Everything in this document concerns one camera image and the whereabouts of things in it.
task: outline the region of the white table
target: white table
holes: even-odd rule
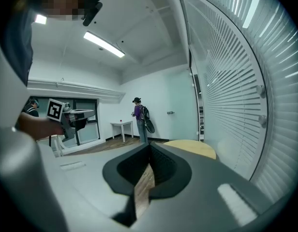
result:
[[[124,125],[128,125],[131,124],[131,134],[132,134],[132,138],[134,137],[134,132],[133,132],[133,121],[127,121],[127,122],[115,122],[112,123],[110,122],[111,127],[112,127],[112,138],[115,139],[115,135],[114,135],[114,126],[121,126],[121,131],[122,131],[122,137],[123,137],[123,142],[125,143],[125,136],[124,136]]]

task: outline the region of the window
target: window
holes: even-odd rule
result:
[[[39,108],[37,111],[39,117],[46,117],[46,110],[49,99],[55,99],[60,102],[69,103],[72,109],[91,109],[95,111],[95,115],[88,118],[85,128],[77,131],[75,137],[64,142],[64,146],[70,148],[77,145],[86,144],[100,139],[100,131],[97,118],[97,101],[89,99],[70,99],[70,98],[55,98],[55,97],[36,97],[38,98]],[[51,147],[55,150],[53,139],[51,140]]]

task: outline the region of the backpack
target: backpack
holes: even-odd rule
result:
[[[143,106],[143,105],[137,105],[137,106],[140,107],[140,116],[139,116],[139,118],[140,118],[141,120],[150,119],[148,108],[146,108],[146,107]]]

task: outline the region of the small table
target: small table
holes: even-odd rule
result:
[[[127,121],[127,122],[119,122],[119,123],[112,123],[110,122],[111,127],[112,127],[112,138],[115,139],[114,135],[114,126],[121,126],[121,131],[122,131],[122,137],[123,137],[123,142],[125,143],[125,136],[124,136],[124,125],[131,124],[131,134],[132,138],[134,137],[134,132],[133,132],[133,121]]]
[[[183,149],[198,155],[216,159],[216,152],[209,145],[195,140],[174,140],[164,143],[165,145]]]

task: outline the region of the round table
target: round table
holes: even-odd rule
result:
[[[195,140],[173,140],[164,143],[165,145],[183,149],[198,155],[216,159],[216,152],[209,145]]]

